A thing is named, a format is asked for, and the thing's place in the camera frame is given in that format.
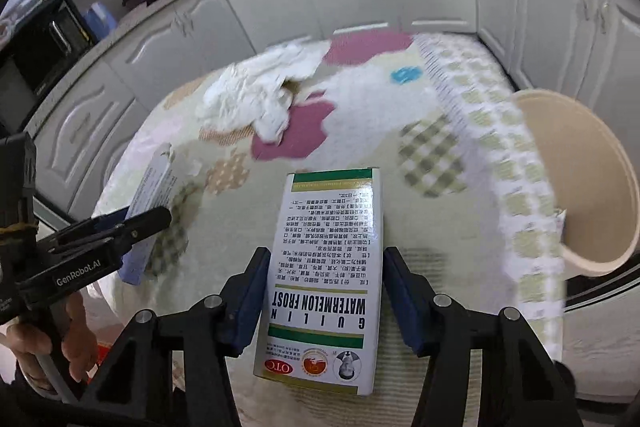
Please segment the white tissue paper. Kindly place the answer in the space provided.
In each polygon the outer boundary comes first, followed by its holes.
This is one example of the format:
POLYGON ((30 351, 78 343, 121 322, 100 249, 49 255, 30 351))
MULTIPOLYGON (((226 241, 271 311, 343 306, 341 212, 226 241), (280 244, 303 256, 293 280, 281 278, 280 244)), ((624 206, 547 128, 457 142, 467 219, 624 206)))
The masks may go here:
POLYGON ((208 130, 227 134, 251 127, 267 144, 278 144, 288 125, 293 103, 288 82, 303 82, 317 72, 329 52, 327 41, 290 42, 227 66, 195 109, 208 130))

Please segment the black microwave oven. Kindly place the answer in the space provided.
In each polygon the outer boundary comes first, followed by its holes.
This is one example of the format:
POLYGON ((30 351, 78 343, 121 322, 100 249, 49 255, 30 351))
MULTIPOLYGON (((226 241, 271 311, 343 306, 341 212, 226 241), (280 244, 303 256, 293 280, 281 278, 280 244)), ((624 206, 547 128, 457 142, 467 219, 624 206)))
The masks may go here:
POLYGON ((1 47, 1 133, 23 130, 54 86, 97 43, 73 0, 40 0, 1 47))

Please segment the patterned quilted table cloth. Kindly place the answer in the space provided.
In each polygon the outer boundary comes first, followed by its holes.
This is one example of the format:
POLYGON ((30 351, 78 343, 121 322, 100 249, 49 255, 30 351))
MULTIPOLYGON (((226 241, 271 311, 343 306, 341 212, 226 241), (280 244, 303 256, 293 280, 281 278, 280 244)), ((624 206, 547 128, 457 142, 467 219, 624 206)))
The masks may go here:
POLYGON ((322 42, 293 88, 277 144, 219 133, 203 115, 216 72, 155 99, 96 204, 129 205, 154 152, 186 163, 178 241, 152 254, 139 285, 93 285, 116 317, 182 311, 272 244, 294 172, 378 169, 383 237, 414 272, 474 310, 520 309, 552 358, 562 351, 565 283, 555 200, 535 141, 497 61, 475 38, 390 31, 322 42))

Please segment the white lower kitchen cabinets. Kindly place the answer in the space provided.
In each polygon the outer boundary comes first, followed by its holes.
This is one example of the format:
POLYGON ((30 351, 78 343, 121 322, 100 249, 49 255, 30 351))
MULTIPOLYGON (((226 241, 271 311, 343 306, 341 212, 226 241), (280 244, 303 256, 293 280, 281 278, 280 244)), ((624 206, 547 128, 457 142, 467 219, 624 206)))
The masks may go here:
POLYGON ((382 29, 477 35, 518 87, 577 98, 639 156, 639 0, 160 0, 126 16, 30 117, 38 194, 85 217, 170 91, 275 44, 382 29))

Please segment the blue plastic container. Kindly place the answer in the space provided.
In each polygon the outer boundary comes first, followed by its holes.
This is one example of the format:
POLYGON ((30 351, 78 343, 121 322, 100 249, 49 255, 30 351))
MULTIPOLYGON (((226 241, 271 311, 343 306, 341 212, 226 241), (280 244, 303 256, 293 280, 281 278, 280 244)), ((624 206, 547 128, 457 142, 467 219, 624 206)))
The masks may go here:
POLYGON ((114 16, 101 2, 94 2, 85 12, 84 19, 98 40, 105 39, 117 27, 114 16))

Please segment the white green medicine box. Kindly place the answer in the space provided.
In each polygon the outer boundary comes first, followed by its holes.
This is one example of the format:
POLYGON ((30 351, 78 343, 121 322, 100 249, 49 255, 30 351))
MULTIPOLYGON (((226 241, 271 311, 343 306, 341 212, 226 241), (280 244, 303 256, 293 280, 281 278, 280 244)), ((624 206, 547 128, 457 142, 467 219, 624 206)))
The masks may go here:
POLYGON ((255 376, 370 395, 382 272, 378 169, 290 174, 271 248, 255 376))

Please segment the blue white box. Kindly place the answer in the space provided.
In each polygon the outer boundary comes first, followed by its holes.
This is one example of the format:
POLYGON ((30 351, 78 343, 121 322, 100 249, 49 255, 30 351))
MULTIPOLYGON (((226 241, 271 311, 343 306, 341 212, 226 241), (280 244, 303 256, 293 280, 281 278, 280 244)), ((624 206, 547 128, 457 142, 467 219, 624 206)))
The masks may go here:
POLYGON ((170 205, 180 178, 174 150, 169 143, 160 144, 126 214, 126 220, 134 222, 136 227, 131 231, 132 247, 122 258, 122 267, 118 270, 124 283, 134 286, 141 284, 155 236, 170 225, 170 205))

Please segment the beige plastic trash bin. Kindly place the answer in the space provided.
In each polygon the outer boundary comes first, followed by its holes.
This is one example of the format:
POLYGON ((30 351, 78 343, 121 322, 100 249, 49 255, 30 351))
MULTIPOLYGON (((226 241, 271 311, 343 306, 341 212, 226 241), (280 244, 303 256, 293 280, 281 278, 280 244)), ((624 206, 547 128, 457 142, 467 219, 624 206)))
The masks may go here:
POLYGON ((566 212, 565 275, 614 272, 639 242, 639 182, 622 143, 595 113, 566 95, 527 89, 512 100, 533 135, 555 207, 566 212))

